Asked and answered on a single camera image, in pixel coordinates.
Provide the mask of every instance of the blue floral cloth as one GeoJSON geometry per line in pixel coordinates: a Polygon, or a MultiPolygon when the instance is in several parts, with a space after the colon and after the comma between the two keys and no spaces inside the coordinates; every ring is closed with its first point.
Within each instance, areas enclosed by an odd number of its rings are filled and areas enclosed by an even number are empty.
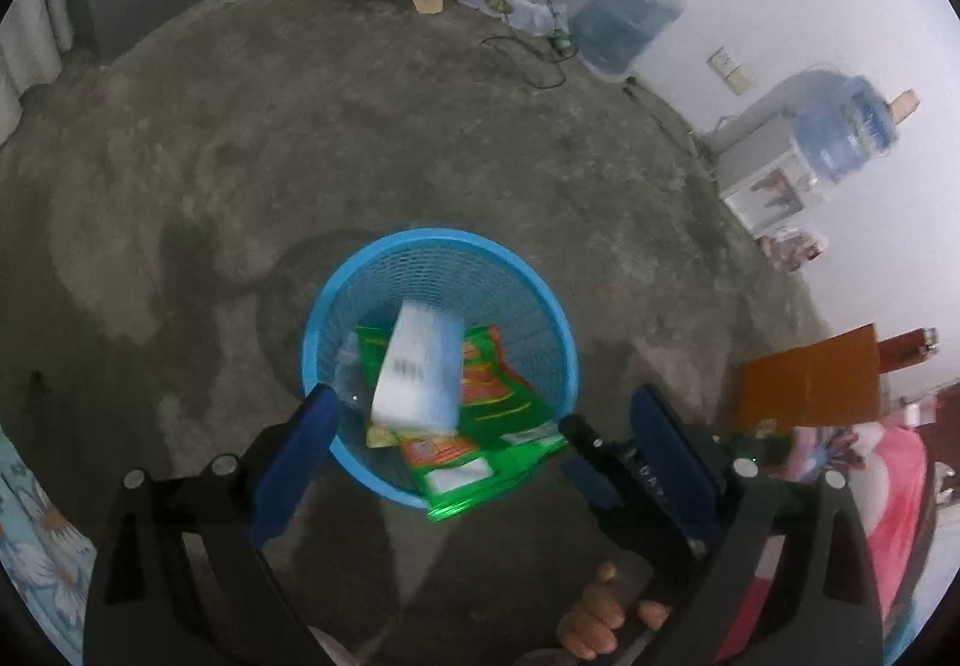
{"type": "Polygon", "coordinates": [[[56,510],[0,430],[0,564],[30,614],[73,666],[96,551],[56,510]]]}

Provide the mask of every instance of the finger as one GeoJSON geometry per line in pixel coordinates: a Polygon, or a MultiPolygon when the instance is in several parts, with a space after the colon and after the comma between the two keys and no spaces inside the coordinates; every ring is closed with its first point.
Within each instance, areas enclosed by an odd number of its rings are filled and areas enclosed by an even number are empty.
{"type": "Polygon", "coordinates": [[[613,591],[606,584],[589,584],[584,588],[582,605],[587,612],[609,629],[618,629],[626,620],[626,613],[613,591]]]}
{"type": "Polygon", "coordinates": [[[661,629],[671,611],[670,607],[665,607],[655,601],[641,601],[637,606],[637,616],[654,631],[661,629]]]}
{"type": "Polygon", "coordinates": [[[583,639],[594,653],[612,653],[616,650],[616,636],[613,631],[597,620],[582,605],[576,605],[568,612],[570,628],[583,639]]]}
{"type": "Polygon", "coordinates": [[[597,653],[594,653],[593,650],[584,644],[584,640],[580,639],[577,632],[571,628],[565,628],[563,622],[560,622],[560,629],[557,631],[557,640],[560,642],[560,645],[563,645],[563,648],[575,658],[579,658],[580,660],[593,660],[597,657],[597,653]]]}
{"type": "Polygon", "coordinates": [[[597,581],[599,583],[608,583],[616,576],[616,563],[612,560],[608,560],[606,563],[600,564],[600,567],[597,569],[597,581]]]}

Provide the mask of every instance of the black wire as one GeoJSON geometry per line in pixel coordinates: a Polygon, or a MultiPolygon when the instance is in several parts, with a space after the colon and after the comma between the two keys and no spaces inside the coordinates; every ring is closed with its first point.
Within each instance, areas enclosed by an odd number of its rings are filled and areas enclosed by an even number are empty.
{"type": "MultiPolygon", "coordinates": [[[[546,1],[550,6],[550,12],[553,14],[555,26],[559,28],[560,16],[557,14],[557,10],[553,6],[553,1],[546,1]]],[[[506,54],[510,61],[514,63],[514,67],[520,72],[523,80],[534,89],[558,89],[559,87],[562,87],[563,84],[566,83],[566,73],[563,72],[563,68],[561,68],[560,65],[563,65],[565,62],[569,62],[571,59],[577,56],[577,54],[580,53],[579,49],[573,49],[572,54],[563,55],[558,53],[558,51],[556,51],[551,44],[549,52],[541,51],[536,46],[532,46],[531,44],[527,43],[527,41],[520,38],[520,33],[517,33],[517,30],[515,30],[515,28],[510,24],[509,14],[504,14],[504,16],[506,17],[507,27],[510,28],[510,35],[491,35],[488,38],[484,38],[482,41],[480,41],[480,44],[482,46],[489,46],[491,49],[496,49],[501,54],[506,54]],[[544,63],[544,65],[553,65],[557,69],[558,73],[560,73],[560,81],[558,81],[556,84],[549,84],[546,86],[536,83],[536,81],[531,78],[530,75],[526,73],[526,71],[520,66],[520,63],[517,63],[517,60],[512,57],[512,54],[510,54],[509,51],[506,49],[501,49],[501,47],[496,44],[497,41],[510,41],[510,43],[517,44],[524,51],[530,54],[530,56],[535,57],[544,63]]]]}

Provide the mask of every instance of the wall switch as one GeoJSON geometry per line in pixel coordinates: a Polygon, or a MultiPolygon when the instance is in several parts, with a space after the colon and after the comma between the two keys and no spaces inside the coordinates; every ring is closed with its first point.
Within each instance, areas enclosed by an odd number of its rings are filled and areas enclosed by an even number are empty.
{"type": "Polygon", "coordinates": [[[724,82],[733,90],[733,93],[736,95],[749,92],[750,87],[754,85],[752,79],[749,75],[747,75],[746,70],[744,70],[743,65],[733,70],[733,73],[728,75],[724,79],[724,82]]]}
{"type": "Polygon", "coordinates": [[[707,60],[707,64],[713,68],[714,73],[724,79],[726,79],[727,76],[733,73],[738,67],[736,61],[733,60],[733,57],[731,57],[731,55],[726,49],[723,48],[723,46],[720,47],[716,54],[713,54],[713,56],[707,60]]]}

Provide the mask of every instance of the blue mesh wastebasket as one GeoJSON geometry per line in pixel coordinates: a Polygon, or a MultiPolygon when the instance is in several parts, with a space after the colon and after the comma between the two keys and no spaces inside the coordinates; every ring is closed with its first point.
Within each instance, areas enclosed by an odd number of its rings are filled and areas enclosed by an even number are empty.
{"type": "MultiPolygon", "coordinates": [[[[359,326],[392,327],[404,300],[496,325],[504,354],[562,417],[573,411],[578,368],[560,303],[530,265],[499,244],[457,230],[422,229],[386,236],[350,257],[314,304],[301,350],[304,392],[332,383],[337,352],[359,326]]],[[[397,503],[427,508],[395,449],[368,449],[365,417],[343,407],[330,447],[366,487],[397,503]]]]}

